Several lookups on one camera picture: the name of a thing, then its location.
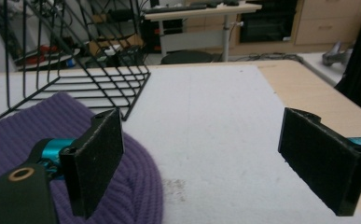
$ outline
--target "standing desk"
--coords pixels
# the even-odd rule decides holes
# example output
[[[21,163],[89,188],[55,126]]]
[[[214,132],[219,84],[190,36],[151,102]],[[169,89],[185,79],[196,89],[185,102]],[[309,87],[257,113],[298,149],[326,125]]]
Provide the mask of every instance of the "standing desk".
[[[260,5],[240,2],[237,7],[218,6],[217,8],[200,10],[154,13],[146,14],[145,18],[146,20],[159,22],[162,56],[166,56],[166,53],[172,50],[223,46],[223,61],[227,62],[229,57],[229,15],[252,13],[258,9],[261,9]],[[182,33],[174,35],[166,35],[164,33],[163,21],[221,15],[224,16],[222,31]]]
[[[164,223],[361,223],[361,199],[354,217],[335,217],[277,152],[284,106],[361,136],[361,108],[324,80],[292,61],[149,69],[123,129],[159,167]],[[255,133],[257,141],[248,136]]]

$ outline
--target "desk leg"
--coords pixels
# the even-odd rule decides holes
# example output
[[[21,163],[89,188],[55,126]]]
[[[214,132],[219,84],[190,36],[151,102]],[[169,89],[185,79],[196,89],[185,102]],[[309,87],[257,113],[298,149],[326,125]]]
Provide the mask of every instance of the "desk leg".
[[[163,21],[158,21],[158,25],[160,27],[160,53],[162,54],[162,57],[166,56],[166,48],[165,48],[165,43],[162,39],[162,37],[165,35],[164,31],[163,31]]]
[[[223,29],[223,62],[227,62],[229,60],[229,15],[224,16]]]

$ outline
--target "black appliance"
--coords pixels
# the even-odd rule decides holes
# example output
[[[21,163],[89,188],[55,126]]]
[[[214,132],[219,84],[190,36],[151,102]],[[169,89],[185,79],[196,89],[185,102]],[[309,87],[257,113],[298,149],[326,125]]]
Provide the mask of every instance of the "black appliance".
[[[242,14],[241,43],[288,41],[298,0],[248,0],[262,5],[255,13]]]

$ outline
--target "dish rack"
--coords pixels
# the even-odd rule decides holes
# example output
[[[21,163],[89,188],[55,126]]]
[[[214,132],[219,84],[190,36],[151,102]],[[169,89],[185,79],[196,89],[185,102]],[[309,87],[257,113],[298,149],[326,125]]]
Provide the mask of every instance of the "dish rack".
[[[0,119],[58,91],[129,117],[150,76],[143,44],[108,22],[100,2],[0,0]]]

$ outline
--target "chair seat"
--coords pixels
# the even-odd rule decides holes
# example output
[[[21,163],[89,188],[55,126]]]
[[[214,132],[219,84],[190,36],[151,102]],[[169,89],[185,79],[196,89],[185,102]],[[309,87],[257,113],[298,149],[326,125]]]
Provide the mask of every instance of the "chair seat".
[[[174,63],[210,63],[213,55],[202,51],[183,50],[171,53],[162,58],[161,64]]]

